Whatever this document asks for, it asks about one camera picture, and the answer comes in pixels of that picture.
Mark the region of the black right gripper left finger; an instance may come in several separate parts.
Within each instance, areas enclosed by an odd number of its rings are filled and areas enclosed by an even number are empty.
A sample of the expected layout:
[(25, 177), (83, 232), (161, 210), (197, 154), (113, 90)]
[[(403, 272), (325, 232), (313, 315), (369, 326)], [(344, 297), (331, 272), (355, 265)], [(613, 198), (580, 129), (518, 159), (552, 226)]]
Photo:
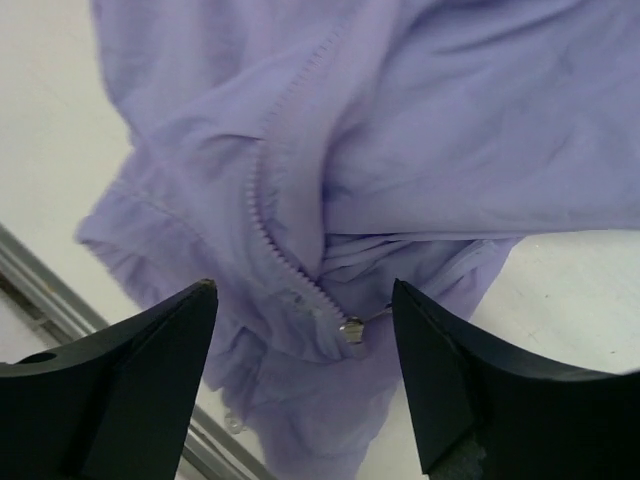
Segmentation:
[(211, 280), (1, 366), (4, 479), (172, 479), (216, 321)]

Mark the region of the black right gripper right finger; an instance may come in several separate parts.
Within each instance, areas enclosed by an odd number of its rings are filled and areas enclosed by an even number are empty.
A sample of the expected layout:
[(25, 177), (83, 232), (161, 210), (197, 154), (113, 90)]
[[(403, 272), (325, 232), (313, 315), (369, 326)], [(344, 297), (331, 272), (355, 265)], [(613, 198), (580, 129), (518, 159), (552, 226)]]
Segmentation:
[(635, 479), (639, 375), (558, 362), (397, 281), (396, 344), (431, 479)]

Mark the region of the lilac zip jacket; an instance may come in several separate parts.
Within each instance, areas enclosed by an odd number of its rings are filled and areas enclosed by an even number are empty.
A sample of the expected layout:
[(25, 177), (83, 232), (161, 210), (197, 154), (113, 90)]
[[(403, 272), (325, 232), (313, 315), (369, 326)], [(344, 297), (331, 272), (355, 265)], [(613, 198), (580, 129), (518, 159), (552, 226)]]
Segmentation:
[(467, 318), (534, 234), (639, 226), (635, 1), (95, 1), (132, 152), (77, 240), (209, 278), (207, 384), (280, 479), (352, 479), (403, 279)]

